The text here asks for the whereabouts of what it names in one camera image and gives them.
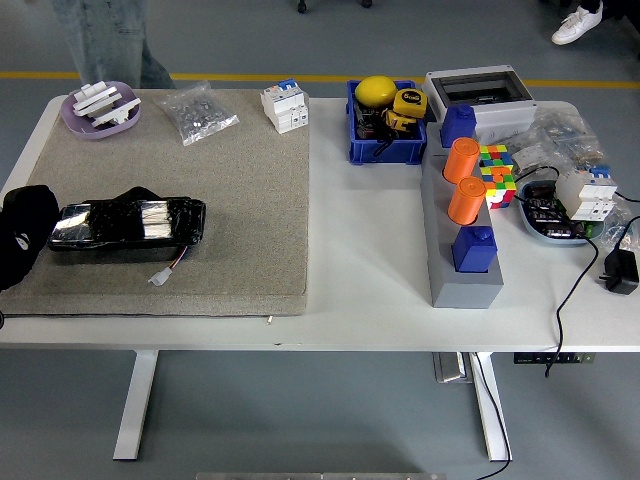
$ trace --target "power adapter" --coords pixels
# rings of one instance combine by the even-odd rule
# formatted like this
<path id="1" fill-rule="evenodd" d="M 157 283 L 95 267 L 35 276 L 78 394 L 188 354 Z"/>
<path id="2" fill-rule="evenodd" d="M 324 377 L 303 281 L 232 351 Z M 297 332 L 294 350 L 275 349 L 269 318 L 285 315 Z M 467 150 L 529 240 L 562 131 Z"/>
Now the power adapter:
<path id="1" fill-rule="evenodd" d="M 636 256 L 630 250 L 614 248 L 604 259 L 604 275 L 607 290 L 613 293 L 629 295 L 638 286 L 638 266 Z"/>

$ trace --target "person's leg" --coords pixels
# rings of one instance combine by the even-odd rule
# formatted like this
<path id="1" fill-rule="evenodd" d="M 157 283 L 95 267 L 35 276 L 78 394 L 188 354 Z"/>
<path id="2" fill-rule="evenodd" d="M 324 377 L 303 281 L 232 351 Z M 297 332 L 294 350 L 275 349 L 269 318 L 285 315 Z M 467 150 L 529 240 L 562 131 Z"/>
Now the person's leg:
<path id="1" fill-rule="evenodd" d="M 597 13 L 601 3 L 601 0 L 582 0 L 580 6 L 589 13 Z"/>
<path id="2" fill-rule="evenodd" d="M 146 35 L 142 44 L 140 88 L 176 88 L 169 72 L 151 55 Z"/>
<path id="3" fill-rule="evenodd" d="M 147 46 L 146 0 L 51 3 L 83 83 L 117 80 L 132 88 L 174 88 Z"/>
<path id="4" fill-rule="evenodd" d="M 602 21 L 602 1 L 582 0 L 575 13 L 562 21 L 562 25 L 551 37 L 556 45 L 566 45 L 579 39 Z"/>

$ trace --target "bag of screws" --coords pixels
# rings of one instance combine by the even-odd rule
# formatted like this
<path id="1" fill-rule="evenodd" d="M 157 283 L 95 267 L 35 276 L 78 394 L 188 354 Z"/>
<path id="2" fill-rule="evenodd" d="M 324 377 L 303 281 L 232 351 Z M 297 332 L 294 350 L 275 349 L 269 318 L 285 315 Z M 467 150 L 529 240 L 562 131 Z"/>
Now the bag of screws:
<path id="1" fill-rule="evenodd" d="M 156 99 L 178 128 L 183 145 L 191 145 L 240 120 L 218 103 L 207 81 Z"/>

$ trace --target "white sneaker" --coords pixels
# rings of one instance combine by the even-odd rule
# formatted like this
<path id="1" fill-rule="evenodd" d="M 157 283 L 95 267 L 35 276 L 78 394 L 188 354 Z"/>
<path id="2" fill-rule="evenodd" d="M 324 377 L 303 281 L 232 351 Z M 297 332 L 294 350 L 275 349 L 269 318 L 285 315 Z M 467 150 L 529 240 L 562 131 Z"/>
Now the white sneaker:
<path id="1" fill-rule="evenodd" d="M 556 45 L 566 45 L 579 39 L 593 27 L 602 21 L 602 2 L 596 13 L 589 13 L 582 7 L 578 7 L 575 13 L 572 13 L 562 21 L 562 25 L 556 33 L 551 37 L 551 41 Z"/>

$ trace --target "blue plastic bin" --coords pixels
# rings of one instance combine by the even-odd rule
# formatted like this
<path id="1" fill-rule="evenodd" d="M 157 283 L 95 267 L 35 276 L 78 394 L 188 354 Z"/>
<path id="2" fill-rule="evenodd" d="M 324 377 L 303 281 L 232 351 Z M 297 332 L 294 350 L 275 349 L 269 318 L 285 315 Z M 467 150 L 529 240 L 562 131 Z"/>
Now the blue plastic bin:
<path id="1" fill-rule="evenodd" d="M 389 147 L 379 156 L 373 153 L 380 147 L 377 140 L 361 140 L 356 133 L 356 118 L 353 104 L 356 101 L 354 92 L 360 80 L 347 81 L 347 114 L 349 115 L 349 130 L 351 135 L 351 148 L 349 149 L 349 162 L 353 165 L 365 163 L 406 163 L 418 165 L 422 161 L 422 154 L 427 146 L 427 133 L 423 120 L 418 120 L 418 131 L 415 139 L 394 140 Z M 396 80 L 398 90 L 403 88 L 415 88 L 411 80 Z"/>

